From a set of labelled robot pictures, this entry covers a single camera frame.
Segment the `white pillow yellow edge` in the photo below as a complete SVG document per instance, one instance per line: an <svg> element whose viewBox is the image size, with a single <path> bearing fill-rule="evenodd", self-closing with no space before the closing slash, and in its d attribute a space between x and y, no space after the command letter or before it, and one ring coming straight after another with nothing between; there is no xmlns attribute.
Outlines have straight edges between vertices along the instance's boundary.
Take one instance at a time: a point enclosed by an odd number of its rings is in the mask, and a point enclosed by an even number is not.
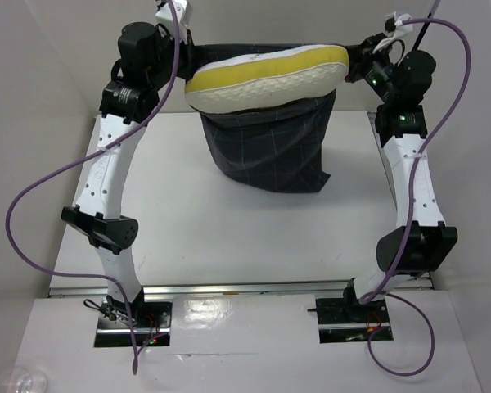
<svg viewBox="0 0 491 393"><path fill-rule="evenodd" d="M199 112L229 114L325 96L349 73L349 54L337 45L304 45L246 54L202 66L185 85Z"/></svg>

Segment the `dark grey checked pillowcase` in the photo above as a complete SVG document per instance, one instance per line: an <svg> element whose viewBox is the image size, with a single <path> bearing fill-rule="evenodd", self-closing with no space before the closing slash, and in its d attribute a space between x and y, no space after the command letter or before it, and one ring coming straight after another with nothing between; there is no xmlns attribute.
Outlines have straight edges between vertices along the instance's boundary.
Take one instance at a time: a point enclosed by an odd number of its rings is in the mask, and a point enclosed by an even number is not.
<svg viewBox="0 0 491 393"><path fill-rule="evenodd" d="M316 44L340 46L324 43L202 45L196 49L194 74L214 61ZM210 155L225 176L268 192L316 193L330 178L322 168L322 143L335 101L336 89L322 97L272 108L229 114L197 112Z"/></svg>

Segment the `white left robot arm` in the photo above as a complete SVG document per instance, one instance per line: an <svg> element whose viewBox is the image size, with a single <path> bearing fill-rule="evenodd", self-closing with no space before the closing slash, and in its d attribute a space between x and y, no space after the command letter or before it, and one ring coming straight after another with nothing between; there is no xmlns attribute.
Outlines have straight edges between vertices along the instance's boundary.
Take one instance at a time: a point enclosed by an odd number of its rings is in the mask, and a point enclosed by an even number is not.
<svg viewBox="0 0 491 393"><path fill-rule="evenodd" d="M102 92L97 157L77 201L61 213L62 220L96 249L104 274L111 278L108 309L128 327L142 322L145 306L131 249L139 225L121 213L124 185L146 130L143 122L165 101L160 89L193 73L194 44L190 30L184 33L185 38L176 41L173 28L163 24L135 22L123 27L120 58Z"/></svg>

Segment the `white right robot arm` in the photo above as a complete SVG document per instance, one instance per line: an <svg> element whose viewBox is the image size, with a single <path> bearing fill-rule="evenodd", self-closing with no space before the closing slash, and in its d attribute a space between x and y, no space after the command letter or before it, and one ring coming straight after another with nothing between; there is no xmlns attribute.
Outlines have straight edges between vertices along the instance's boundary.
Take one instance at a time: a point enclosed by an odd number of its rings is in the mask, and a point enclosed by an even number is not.
<svg viewBox="0 0 491 393"><path fill-rule="evenodd" d="M411 278L434 272L457 243L439 209L430 176L430 134L421 102L432 83L435 59L423 51L390 60L391 41L378 34L349 47L346 81L364 80L381 99L375 130L390 166L396 228L376 245L376 267L349 281L340 310L360 322L383 304L384 294Z"/></svg>

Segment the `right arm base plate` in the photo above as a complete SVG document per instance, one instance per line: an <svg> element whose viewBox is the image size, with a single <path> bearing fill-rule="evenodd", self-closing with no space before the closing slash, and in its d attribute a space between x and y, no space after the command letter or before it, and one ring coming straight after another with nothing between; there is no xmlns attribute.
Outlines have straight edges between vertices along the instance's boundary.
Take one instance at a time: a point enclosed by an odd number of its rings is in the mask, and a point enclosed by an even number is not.
<svg viewBox="0 0 491 393"><path fill-rule="evenodd" d="M317 298L308 312L316 315L321 344L364 342L372 333L374 341L394 339L384 300L361 309L348 309L341 298Z"/></svg>

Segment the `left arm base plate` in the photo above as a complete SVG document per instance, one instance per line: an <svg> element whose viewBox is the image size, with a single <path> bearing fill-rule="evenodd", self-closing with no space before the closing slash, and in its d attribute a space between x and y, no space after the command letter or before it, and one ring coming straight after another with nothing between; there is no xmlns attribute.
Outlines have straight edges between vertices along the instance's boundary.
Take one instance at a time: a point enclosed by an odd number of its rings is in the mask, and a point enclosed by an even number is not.
<svg viewBox="0 0 491 393"><path fill-rule="evenodd" d="M98 304L86 299L83 304L98 312L95 348L121 348L132 345L128 317L124 312L112 308L106 300ZM133 320L137 346L146 342L151 347L169 346L172 311L171 300L144 304L142 312Z"/></svg>

